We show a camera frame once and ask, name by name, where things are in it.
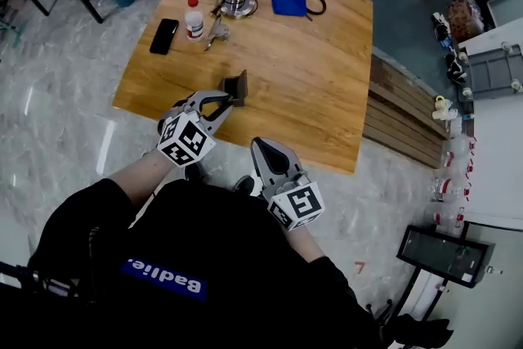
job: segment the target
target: white bottle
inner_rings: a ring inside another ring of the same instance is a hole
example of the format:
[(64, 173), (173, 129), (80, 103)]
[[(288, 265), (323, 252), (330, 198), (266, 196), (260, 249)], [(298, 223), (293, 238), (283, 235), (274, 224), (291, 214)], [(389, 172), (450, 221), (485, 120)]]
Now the white bottle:
[(198, 0), (188, 0), (186, 9), (187, 39), (199, 41), (203, 37), (203, 13), (198, 8)]

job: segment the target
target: black smartphone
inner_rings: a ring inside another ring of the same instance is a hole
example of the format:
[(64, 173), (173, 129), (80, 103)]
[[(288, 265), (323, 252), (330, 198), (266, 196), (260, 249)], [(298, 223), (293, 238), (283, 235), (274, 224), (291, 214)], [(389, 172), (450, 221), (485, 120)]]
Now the black smartphone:
[(153, 43), (150, 44), (149, 51), (165, 56), (169, 52), (169, 47), (174, 38), (174, 33), (177, 31), (178, 24), (180, 24), (180, 22), (174, 19), (162, 19), (154, 36)]

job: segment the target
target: wooden slats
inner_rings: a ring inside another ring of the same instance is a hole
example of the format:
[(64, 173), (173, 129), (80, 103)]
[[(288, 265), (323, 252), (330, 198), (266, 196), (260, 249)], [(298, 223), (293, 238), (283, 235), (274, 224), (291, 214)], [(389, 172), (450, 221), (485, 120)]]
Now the wooden slats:
[(449, 134), (444, 123), (432, 119), (433, 110), (431, 95), (373, 56), (365, 137), (438, 168)]

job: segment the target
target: bottle cap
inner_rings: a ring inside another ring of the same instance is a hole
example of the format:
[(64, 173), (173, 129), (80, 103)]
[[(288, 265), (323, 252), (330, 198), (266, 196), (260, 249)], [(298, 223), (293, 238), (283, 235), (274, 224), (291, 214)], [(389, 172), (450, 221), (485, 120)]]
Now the bottle cap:
[(187, 4), (188, 4), (190, 7), (197, 7), (197, 6), (198, 6), (198, 0), (188, 0), (188, 1), (187, 1)]

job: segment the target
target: blue towel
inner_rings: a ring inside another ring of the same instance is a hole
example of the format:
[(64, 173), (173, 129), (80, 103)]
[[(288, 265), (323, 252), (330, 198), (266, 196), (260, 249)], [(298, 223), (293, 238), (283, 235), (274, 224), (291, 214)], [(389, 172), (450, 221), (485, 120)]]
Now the blue towel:
[(272, 0), (272, 10), (276, 15), (306, 16), (306, 0)]

